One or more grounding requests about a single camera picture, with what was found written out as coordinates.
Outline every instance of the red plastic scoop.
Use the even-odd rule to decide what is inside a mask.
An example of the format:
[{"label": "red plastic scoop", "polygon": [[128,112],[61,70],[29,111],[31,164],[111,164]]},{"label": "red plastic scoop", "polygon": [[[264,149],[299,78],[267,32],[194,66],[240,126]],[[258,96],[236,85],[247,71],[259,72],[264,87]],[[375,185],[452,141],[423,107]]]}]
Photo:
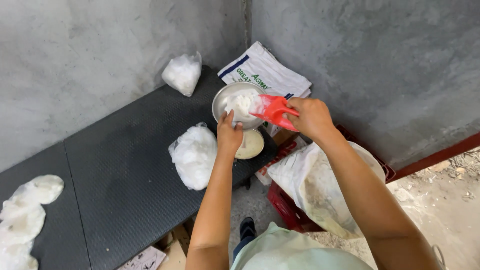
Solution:
[{"label": "red plastic scoop", "polygon": [[300,116],[298,111],[287,108],[287,103],[288,101],[284,97],[259,95],[253,100],[249,114],[279,127],[298,132],[298,130],[293,127],[292,122],[282,117],[284,112],[297,117]]}]

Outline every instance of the gray concrete wall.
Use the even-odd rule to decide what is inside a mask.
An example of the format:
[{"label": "gray concrete wall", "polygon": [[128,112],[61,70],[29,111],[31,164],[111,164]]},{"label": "gray concrete wall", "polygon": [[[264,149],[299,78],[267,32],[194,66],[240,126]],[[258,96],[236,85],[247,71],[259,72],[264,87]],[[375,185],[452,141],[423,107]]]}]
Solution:
[{"label": "gray concrete wall", "polygon": [[245,51],[240,1],[0,0],[0,171],[163,84],[198,50]]},{"label": "gray concrete wall", "polygon": [[252,41],[395,169],[480,131],[479,1],[253,1]]}]

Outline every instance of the diamond plate surface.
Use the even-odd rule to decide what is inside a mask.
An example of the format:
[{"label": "diamond plate surface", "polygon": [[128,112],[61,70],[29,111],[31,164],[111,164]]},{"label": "diamond plate surface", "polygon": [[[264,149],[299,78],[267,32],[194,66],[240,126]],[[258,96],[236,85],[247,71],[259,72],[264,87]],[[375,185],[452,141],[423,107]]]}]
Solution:
[{"label": "diamond plate surface", "polygon": [[40,270],[90,269],[63,142],[0,173],[0,200],[7,200],[20,185],[45,174],[58,175],[65,187],[56,201],[43,206],[47,213],[45,225],[31,254],[37,258]]},{"label": "diamond plate surface", "polygon": [[[65,140],[93,270],[116,269],[198,211],[204,191],[183,185],[168,147],[199,122],[216,134],[223,86],[204,66],[191,98],[164,86]],[[275,157],[262,133],[263,152],[235,163],[234,184]]]}]

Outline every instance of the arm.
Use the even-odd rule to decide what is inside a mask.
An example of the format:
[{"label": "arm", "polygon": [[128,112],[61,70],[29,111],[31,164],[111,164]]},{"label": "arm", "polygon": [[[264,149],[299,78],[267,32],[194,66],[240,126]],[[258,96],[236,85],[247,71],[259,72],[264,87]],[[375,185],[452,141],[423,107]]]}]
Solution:
[{"label": "arm", "polygon": [[228,270],[232,204],[232,166],[243,139],[241,123],[232,128],[233,111],[217,127],[218,152],[200,205],[188,249],[186,270]]},{"label": "arm", "polygon": [[287,114],[294,127],[327,155],[353,218],[365,235],[379,269],[438,269],[430,245],[384,183],[335,128],[325,103],[292,98]]}]

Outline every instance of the hand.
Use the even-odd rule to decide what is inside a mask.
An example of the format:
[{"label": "hand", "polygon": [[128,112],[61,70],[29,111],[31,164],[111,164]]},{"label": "hand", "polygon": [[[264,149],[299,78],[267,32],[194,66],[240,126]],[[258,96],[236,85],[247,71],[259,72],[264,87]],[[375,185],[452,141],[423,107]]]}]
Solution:
[{"label": "hand", "polygon": [[233,110],[228,115],[226,111],[223,112],[218,120],[216,131],[218,153],[234,157],[243,141],[243,124],[238,123],[235,128],[232,128],[233,114]]},{"label": "hand", "polygon": [[327,105],[318,99],[291,98],[287,107],[297,110],[300,116],[284,113],[283,117],[290,120],[298,131],[314,141],[324,141],[325,136],[331,134],[330,131],[336,131]]}]

